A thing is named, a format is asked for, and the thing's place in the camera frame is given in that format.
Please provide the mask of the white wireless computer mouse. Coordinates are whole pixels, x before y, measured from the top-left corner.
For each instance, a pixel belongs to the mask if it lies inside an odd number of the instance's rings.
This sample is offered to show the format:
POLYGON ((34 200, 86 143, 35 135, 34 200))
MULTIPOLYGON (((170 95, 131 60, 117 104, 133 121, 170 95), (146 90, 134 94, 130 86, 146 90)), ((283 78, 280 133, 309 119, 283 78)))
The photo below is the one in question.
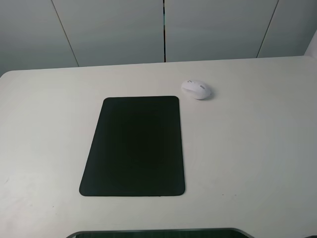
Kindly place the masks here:
POLYGON ((182 83, 182 90, 196 100, 204 100, 212 95, 211 89, 203 82, 188 80, 182 83))

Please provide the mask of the black rectangular mouse pad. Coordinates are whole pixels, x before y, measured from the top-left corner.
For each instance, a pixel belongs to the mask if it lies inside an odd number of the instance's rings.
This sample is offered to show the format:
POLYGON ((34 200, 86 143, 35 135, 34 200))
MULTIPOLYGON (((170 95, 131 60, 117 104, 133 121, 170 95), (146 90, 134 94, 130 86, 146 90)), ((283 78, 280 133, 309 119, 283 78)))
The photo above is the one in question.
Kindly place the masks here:
POLYGON ((79 192, 83 196, 182 195, 179 99, 104 99, 79 192))

